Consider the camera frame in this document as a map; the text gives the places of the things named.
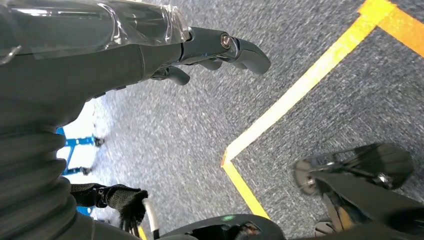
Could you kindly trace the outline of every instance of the black fabric glove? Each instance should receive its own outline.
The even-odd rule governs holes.
[[[146,209],[142,203],[149,196],[146,190],[122,184],[104,186],[97,183],[71,184],[70,193],[77,206],[106,208],[119,211],[121,221],[133,220],[140,224]]]

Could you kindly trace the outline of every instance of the gray carpet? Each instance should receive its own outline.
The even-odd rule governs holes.
[[[217,71],[186,66],[191,82],[184,87],[149,80],[97,99],[96,133],[107,142],[94,174],[108,184],[148,190],[162,233],[209,217],[249,213],[220,168],[225,148],[353,23],[362,2],[170,1],[191,26],[226,30],[258,44],[272,67],[258,76],[228,64]],[[422,3],[397,2],[424,22]],[[424,203],[423,77],[424,59],[376,29],[233,160],[289,239],[310,236],[326,215],[321,200],[300,194],[293,183],[292,164],[300,157],[396,143],[411,151],[416,166],[400,192]]]

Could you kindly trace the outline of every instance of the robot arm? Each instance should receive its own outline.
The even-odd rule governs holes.
[[[0,239],[135,239],[76,213],[56,128],[109,90],[149,78],[187,83],[178,65],[268,70],[254,44],[185,29],[174,16],[128,1],[0,0]]]

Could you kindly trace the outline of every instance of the yellow tape line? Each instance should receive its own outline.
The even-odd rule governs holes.
[[[378,26],[424,58],[424,24],[399,8]]]
[[[361,15],[276,103],[226,148],[222,164],[231,161],[284,116],[343,58],[352,52],[377,26],[378,20],[381,21],[386,14],[387,12],[384,11],[376,11],[375,15],[379,17],[374,16],[373,18]]]
[[[231,178],[232,183],[234,184],[238,192],[241,194],[241,197],[244,199],[252,213],[254,215],[270,219],[267,212],[261,206],[259,201],[256,199],[255,195],[250,190],[249,186],[246,184],[242,176],[237,171],[236,167],[230,162],[222,166],[222,168],[225,170],[226,174]]]
[[[269,219],[267,212],[231,163],[231,160],[284,116],[337,66],[342,59],[352,52],[395,7],[394,4],[385,0],[365,1],[359,10],[362,15],[349,29],[330,46],[276,103],[226,148],[221,167],[240,192],[253,214]]]
[[[140,238],[142,240],[147,240],[145,231],[143,230],[143,228],[141,226],[138,227],[138,234],[140,235]]]

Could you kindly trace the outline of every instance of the transparent plastic cover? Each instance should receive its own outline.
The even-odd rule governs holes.
[[[183,43],[189,28],[177,7],[126,0],[0,0],[0,65],[100,52],[129,44]]]

